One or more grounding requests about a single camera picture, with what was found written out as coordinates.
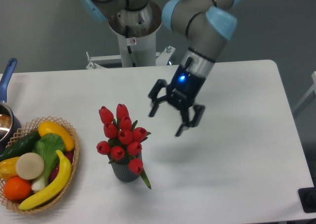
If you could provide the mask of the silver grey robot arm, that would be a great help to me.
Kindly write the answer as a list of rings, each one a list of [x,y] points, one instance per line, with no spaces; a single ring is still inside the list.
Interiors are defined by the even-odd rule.
[[[172,80],[157,80],[149,93],[150,117],[163,102],[182,117],[176,135],[198,126],[205,107],[195,98],[237,26],[228,10],[240,0],[170,0],[160,8],[152,0],[80,0],[96,21],[107,21],[117,35],[123,67],[156,64],[156,33],[165,26],[190,41]]]

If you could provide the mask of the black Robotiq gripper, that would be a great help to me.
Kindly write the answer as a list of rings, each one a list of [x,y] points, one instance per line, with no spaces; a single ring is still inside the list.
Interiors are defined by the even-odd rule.
[[[206,78],[196,76],[187,71],[184,66],[179,65],[169,85],[166,80],[158,79],[149,92],[148,98],[151,99],[152,106],[149,117],[152,118],[157,112],[159,104],[167,100],[169,104],[180,110],[182,117],[182,123],[175,134],[176,137],[180,137],[185,129],[197,127],[205,111],[205,106],[193,104],[205,80]],[[166,88],[166,95],[158,97],[162,88]],[[191,106],[194,110],[192,119],[189,117]]]

